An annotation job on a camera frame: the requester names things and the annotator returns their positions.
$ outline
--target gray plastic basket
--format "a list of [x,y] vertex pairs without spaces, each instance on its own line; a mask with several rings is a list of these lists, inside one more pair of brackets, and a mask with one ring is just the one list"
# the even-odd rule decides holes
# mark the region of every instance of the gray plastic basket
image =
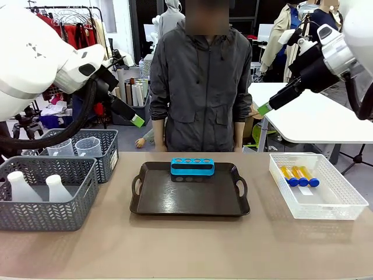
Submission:
[[[63,129],[52,129],[43,135],[43,138],[56,135]],[[97,157],[97,179],[99,184],[104,184],[110,180],[112,172],[119,159],[118,151],[118,131],[114,129],[81,129],[75,134],[71,140],[76,156],[78,153],[75,148],[75,143],[88,137],[96,137],[101,140],[101,150],[103,156]],[[22,153],[23,156],[37,156],[37,150],[26,150]],[[48,156],[48,151],[45,149],[40,153],[40,156]]]
[[[82,227],[98,193],[96,159],[89,157],[16,156],[0,166],[0,230],[64,232]],[[21,171],[43,202],[12,201],[12,187],[6,178]],[[49,200],[48,176],[58,174],[71,193],[69,202]]]

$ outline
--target bottle cap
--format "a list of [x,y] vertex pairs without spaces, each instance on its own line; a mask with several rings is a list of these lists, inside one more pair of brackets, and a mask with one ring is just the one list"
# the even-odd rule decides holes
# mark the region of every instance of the bottle cap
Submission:
[[52,176],[49,176],[45,182],[47,183],[47,185],[56,185],[56,184],[61,184],[61,176],[60,175],[52,175]]
[[21,171],[14,171],[7,176],[9,182],[24,181],[23,173]]
[[300,178],[299,179],[299,186],[305,187],[308,185],[308,180],[306,178]]
[[298,181],[297,178],[290,178],[288,180],[288,183],[289,183],[290,187],[296,187],[296,186],[298,186],[299,181]]
[[309,181],[309,185],[310,185],[311,187],[313,187],[313,188],[318,187],[318,186],[320,185],[320,181],[319,181],[319,179],[312,178],[312,179],[310,179],[310,181]]

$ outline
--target white plastic basket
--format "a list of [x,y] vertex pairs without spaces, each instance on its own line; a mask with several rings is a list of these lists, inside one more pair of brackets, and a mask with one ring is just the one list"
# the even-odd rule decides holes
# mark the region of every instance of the white plastic basket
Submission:
[[[355,220],[369,205],[324,155],[271,153],[269,156],[269,171],[296,219]],[[320,180],[320,185],[290,187],[280,170],[282,166],[305,166]],[[300,188],[308,188],[312,195],[304,195]]]

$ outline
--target dark brown tray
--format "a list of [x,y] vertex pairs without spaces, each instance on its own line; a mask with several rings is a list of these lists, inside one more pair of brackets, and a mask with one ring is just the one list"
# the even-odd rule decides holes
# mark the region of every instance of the dark brown tray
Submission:
[[[170,162],[146,162],[132,182],[131,212],[140,215],[244,216],[247,184],[231,163],[215,163],[210,177],[173,176]],[[237,183],[242,181],[243,195]]]

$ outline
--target navy blue shirt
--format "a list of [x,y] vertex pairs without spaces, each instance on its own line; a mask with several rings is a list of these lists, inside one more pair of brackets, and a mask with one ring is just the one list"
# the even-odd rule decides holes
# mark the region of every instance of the navy blue shirt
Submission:
[[[315,22],[320,26],[327,24],[331,28],[334,28],[335,30],[338,31],[336,21],[334,20],[334,17],[330,13],[326,13],[323,10],[317,9],[311,14],[310,19],[312,22]],[[313,42],[317,41],[320,43],[320,38],[317,34],[317,30],[319,27],[315,23],[312,23],[312,22],[309,23],[309,35],[312,36]]]
[[[300,24],[301,21],[298,17],[298,10],[297,8],[294,8],[292,6],[290,7],[290,15],[291,15],[291,23],[290,23],[290,29],[296,29]],[[279,53],[276,55],[276,61],[281,64],[286,64],[286,47],[287,45],[284,45],[282,49],[279,51]]]

